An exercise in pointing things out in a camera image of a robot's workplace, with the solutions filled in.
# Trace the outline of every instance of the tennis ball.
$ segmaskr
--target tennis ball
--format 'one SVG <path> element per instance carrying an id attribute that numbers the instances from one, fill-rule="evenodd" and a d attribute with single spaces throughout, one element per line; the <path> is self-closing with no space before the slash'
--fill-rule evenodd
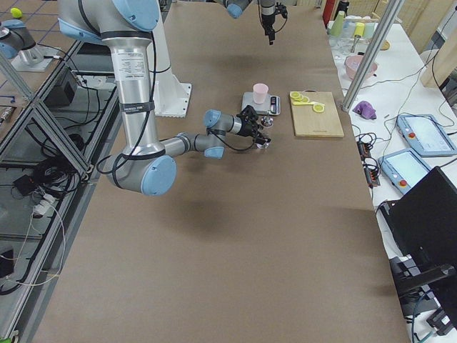
<path id="1" fill-rule="evenodd" d="M 22 11 L 20 9 L 18 9 L 17 7 L 13 7 L 11 10 L 11 15 L 13 16 L 13 18 L 16 18 L 16 19 L 20 19 L 22 18 Z"/>

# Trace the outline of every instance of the computer monitor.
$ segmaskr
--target computer monitor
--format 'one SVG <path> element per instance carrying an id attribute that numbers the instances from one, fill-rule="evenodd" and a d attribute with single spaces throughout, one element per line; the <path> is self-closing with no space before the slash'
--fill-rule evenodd
<path id="1" fill-rule="evenodd" d="M 390 208 L 389 221 L 401 252 L 410 254 L 421 272 L 443 264 L 457 268 L 457 188 L 439 167 Z M 457 327 L 457 277 L 429 287 Z"/>

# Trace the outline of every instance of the metal post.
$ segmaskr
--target metal post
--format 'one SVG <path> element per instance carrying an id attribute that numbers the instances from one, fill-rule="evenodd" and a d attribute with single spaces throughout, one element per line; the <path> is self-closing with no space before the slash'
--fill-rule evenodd
<path id="1" fill-rule="evenodd" d="M 348 89 L 348 92 L 346 93 L 346 96 L 344 97 L 343 105 L 341 107 L 343 111 L 347 112 L 351 108 L 351 105 L 356 98 L 358 91 L 360 91 L 363 81 L 365 80 L 365 75 L 371 68 L 372 63 L 374 62 L 379 49 L 381 48 L 384 39 L 386 39 L 387 34 L 404 2 L 405 0 L 390 0 L 388 2 L 386 12 L 379 21 L 373 40 L 368 46 L 363 60 L 357 69 L 356 75 Z"/>

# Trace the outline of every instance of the cutting board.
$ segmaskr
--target cutting board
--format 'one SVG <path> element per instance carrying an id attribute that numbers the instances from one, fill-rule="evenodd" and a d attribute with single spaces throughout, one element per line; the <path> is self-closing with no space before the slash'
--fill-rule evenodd
<path id="1" fill-rule="evenodd" d="M 340 118 L 336 111 L 335 101 L 331 92 L 309 91 L 301 92 L 310 101 L 325 104 L 322 113 L 313 111 L 310 105 L 292 105 L 293 128 L 297 137 L 344 137 Z"/>

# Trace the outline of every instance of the purple cloth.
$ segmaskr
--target purple cloth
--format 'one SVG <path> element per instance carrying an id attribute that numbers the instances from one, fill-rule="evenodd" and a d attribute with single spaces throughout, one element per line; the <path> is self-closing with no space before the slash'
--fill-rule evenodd
<path id="1" fill-rule="evenodd" d="M 354 112 L 360 114 L 365 119 L 376 119 L 376 110 L 368 101 L 359 102 L 353 109 Z"/>

